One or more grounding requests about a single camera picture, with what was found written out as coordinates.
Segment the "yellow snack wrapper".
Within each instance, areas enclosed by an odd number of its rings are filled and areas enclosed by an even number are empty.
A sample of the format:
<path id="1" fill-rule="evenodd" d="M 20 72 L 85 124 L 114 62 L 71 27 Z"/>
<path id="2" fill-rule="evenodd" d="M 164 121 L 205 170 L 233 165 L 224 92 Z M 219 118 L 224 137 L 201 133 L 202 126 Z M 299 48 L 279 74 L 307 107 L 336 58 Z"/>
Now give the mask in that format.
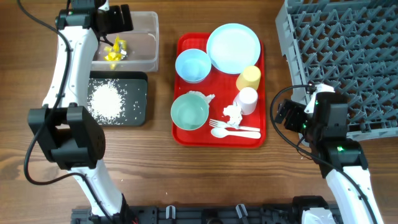
<path id="1" fill-rule="evenodd" d="M 103 57 L 107 62 L 110 62 L 109 68 L 115 70 L 117 67 L 116 62 L 120 62 L 127 56 L 127 42 L 120 39 L 119 35 L 116 36 L 114 43 L 110 47 L 105 47 L 106 55 Z"/>

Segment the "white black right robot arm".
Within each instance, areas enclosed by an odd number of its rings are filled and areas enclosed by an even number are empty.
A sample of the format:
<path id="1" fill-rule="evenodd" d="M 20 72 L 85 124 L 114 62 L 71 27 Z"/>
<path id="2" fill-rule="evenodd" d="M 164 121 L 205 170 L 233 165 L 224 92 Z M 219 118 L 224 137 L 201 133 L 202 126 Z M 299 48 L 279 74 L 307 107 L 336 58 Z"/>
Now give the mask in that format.
<path id="1" fill-rule="evenodd" d="M 310 151 L 292 144 L 318 164 L 339 208 L 343 223 L 382 223 L 371 186 L 368 161 L 360 143 L 347 137 L 348 100 L 326 84 L 303 85 L 307 105 L 285 99 L 270 110 L 271 124 L 300 133 Z"/>

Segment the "white tissue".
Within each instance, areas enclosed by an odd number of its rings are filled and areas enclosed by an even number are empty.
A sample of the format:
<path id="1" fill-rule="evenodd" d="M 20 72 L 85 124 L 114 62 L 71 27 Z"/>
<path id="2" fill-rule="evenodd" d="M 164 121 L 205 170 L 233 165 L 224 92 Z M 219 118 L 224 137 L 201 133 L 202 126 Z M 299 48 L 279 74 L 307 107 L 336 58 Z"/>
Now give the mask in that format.
<path id="1" fill-rule="evenodd" d="M 201 97 L 206 102 L 206 104 L 208 106 L 210 106 L 210 102 L 215 98 L 215 94 L 204 95 L 200 91 L 189 91 L 188 93 L 194 94 L 194 95 L 197 95 L 197 96 Z"/>

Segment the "mint green bowl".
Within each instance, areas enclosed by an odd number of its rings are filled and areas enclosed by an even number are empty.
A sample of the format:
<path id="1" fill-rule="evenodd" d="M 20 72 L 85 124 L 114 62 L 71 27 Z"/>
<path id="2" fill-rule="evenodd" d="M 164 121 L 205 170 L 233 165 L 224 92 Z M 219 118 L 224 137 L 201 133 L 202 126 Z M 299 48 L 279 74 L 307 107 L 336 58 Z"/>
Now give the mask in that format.
<path id="1" fill-rule="evenodd" d="M 209 116 L 209 105 L 201 96 L 186 93 L 172 103 L 170 115 L 178 128 L 193 131 L 206 123 Z"/>

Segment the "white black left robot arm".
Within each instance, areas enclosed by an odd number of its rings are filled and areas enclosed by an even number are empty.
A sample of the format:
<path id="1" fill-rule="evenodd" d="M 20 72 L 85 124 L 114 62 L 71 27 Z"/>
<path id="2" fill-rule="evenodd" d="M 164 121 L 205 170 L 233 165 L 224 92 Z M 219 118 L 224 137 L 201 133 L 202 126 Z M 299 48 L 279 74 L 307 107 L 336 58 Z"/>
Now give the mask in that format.
<path id="1" fill-rule="evenodd" d="M 138 223 L 124 195 L 111 180 L 103 157 L 106 140 L 102 127 L 87 109 L 93 57 L 102 37 L 133 30 L 127 4 L 108 1 L 68 1 L 51 26 L 26 16 L 58 36 L 57 60 L 49 91 L 41 108 L 31 109 L 28 124 L 34 134 L 24 159 L 25 178 L 34 185 L 50 185 L 74 177 L 91 204 L 93 223 Z M 52 180 L 34 180 L 29 160 L 38 144 L 49 162 L 67 174 Z"/>

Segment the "white napkin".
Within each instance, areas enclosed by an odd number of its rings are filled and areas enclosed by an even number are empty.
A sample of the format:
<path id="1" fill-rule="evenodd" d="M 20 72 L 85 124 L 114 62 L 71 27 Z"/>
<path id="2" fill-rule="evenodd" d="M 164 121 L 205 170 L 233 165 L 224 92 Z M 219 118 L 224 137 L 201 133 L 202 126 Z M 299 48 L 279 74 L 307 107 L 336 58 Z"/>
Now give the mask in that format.
<path id="1" fill-rule="evenodd" d="M 232 105 L 225 107 L 223 109 L 223 115 L 229 116 L 229 121 L 227 122 L 228 125 L 238 129 L 243 119 L 243 111 L 237 102 L 233 102 Z"/>

